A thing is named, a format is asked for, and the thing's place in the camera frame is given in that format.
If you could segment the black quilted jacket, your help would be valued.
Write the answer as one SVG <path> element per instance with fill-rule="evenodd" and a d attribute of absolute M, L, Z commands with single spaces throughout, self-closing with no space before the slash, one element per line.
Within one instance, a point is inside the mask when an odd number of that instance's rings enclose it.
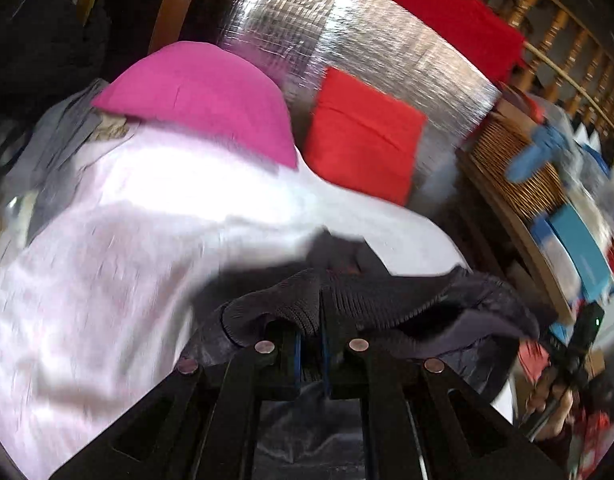
<path fill-rule="evenodd" d="M 181 353 L 193 370 L 229 362 L 275 321 L 301 335 L 301 381 L 292 400 L 261 404 L 253 474 L 328 477 L 350 445 L 363 448 L 360 406 L 324 385 L 321 308 L 397 360 L 443 361 L 493 406 L 520 341 L 540 325 L 516 291 L 462 266 L 441 275 L 397 276 L 363 243 L 322 233 L 305 260 L 230 271 L 201 292 L 201 324 Z"/>

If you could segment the pile of dark clothes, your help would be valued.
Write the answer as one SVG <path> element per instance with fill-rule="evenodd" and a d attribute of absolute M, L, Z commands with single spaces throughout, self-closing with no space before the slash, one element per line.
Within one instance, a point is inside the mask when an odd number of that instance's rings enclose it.
<path fill-rule="evenodd" d="M 33 122 L 101 72 L 107 18 L 72 0 L 26 0 L 0 40 L 0 121 Z"/>

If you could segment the white embossed bed blanket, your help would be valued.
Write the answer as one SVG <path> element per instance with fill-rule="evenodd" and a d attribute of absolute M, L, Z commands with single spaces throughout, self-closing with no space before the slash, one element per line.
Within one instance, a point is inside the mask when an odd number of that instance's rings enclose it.
<path fill-rule="evenodd" d="M 50 477 L 173 369 L 193 292 L 222 271 L 305 255 L 321 230 L 362 238 L 388 271 L 464 261 L 420 214 L 161 127 L 86 168 L 26 247 L 0 236 L 0 442 Z"/>

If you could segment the wooden side table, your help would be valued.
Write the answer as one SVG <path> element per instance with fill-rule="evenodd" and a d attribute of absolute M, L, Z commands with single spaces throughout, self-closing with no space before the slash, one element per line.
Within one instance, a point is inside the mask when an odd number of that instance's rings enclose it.
<path fill-rule="evenodd" d="M 522 258 L 534 285 L 557 312 L 559 322 L 564 325 L 573 325 L 576 314 L 566 302 L 547 260 L 540 252 L 522 219 L 504 201 L 487 179 L 486 174 L 472 162 L 467 152 L 457 153 L 457 165 L 464 177 L 475 186 L 488 206 L 492 208 L 494 215 L 510 237 L 513 247 Z"/>

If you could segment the blue shoe box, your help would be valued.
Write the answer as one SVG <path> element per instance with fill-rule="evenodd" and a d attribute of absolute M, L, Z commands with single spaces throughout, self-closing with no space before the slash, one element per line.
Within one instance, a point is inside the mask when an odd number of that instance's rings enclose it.
<path fill-rule="evenodd" d="M 607 255 L 573 206 L 536 217 L 530 232 L 570 307 L 608 298 L 614 275 Z"/>

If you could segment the wicker basket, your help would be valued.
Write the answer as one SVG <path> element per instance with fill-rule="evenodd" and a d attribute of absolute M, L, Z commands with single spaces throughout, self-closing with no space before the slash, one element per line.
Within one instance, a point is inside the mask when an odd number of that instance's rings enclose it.
<path fill-rule="evenodd" d="M 511 119 L 488 116 L 468 155 L 501 200 L 524 221 L 552 214 L 565 203 L 557 169 Z"/>

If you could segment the red square cushion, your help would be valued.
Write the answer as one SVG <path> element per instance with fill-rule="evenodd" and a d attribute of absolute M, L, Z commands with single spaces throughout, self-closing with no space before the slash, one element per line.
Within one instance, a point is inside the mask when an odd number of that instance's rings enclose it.
<path fill-rule="evenodd" d="M 330 66 L 303 157 L 323 180 L 403 206 L 425 123 L 420 110 Z"/>

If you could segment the blue cloth on basket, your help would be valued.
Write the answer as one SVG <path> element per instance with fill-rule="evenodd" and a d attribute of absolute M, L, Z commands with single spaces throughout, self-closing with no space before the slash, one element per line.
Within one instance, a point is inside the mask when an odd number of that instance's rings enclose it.
<path fill-rule="evenodd" d="M 556 162 L 568 148 L 568 137 L 549 122 L 544 122 L 533 130 L 531 143 L 510 160 L 507 180 L 514 184 L 528 180 L 548 162 Z"/>

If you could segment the grey folded garment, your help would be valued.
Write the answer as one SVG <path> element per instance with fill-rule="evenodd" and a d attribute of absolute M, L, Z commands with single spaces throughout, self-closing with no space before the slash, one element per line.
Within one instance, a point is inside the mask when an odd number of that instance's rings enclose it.
<path fill-rule="evenodd" d="M 3 178 L 1 210 L 16 225 L 23 245 L 72 203 L 83 171 L 129 138 L 126 117 L 93 106 L 107 86 L 96 78 L 49 108 Z"/>

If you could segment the pink cushion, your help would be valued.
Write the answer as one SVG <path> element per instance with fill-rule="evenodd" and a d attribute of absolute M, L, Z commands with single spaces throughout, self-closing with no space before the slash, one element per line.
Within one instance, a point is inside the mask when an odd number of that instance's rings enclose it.
<path fill-rule="evenodd" d="M 179 41 L 163 47 L 131 65 L 92 105 L 215 136 L 269 162 L 297 167 L 290 113 L 279 87 L 215 44 Z"/>

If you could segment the wooden stair railing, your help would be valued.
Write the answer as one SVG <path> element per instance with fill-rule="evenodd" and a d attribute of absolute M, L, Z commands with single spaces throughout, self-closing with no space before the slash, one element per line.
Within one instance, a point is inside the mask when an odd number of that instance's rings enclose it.
<path fill-rule="evenodd" d="M 563 106 L 614 162 L 614 27 L 592 0 L 483 0 L 525 37 L 523 90 Z"/>

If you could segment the red cloth on railing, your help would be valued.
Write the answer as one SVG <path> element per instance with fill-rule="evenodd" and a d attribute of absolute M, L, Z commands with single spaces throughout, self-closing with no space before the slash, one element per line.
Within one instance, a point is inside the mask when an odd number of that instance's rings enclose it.
<path fill-rule="evenodd" d="M 522 62 L 524 36 L 482 0 L 392 0 L 437 32 L 494 84 Z"/>

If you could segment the silver foil insulation panel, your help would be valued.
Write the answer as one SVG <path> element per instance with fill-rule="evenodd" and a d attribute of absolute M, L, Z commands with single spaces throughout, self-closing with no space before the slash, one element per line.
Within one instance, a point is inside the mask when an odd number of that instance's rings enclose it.
<path fill-rule="evenodd" d="M 281 88 L 297 146 L 306 142 L 329 66 L 426 114 L 408 206 L 431 217 L 457 194 L 456 148 L 499 96 L 462 54 L 391 0 L 233 0 L 219 44 Z"/>

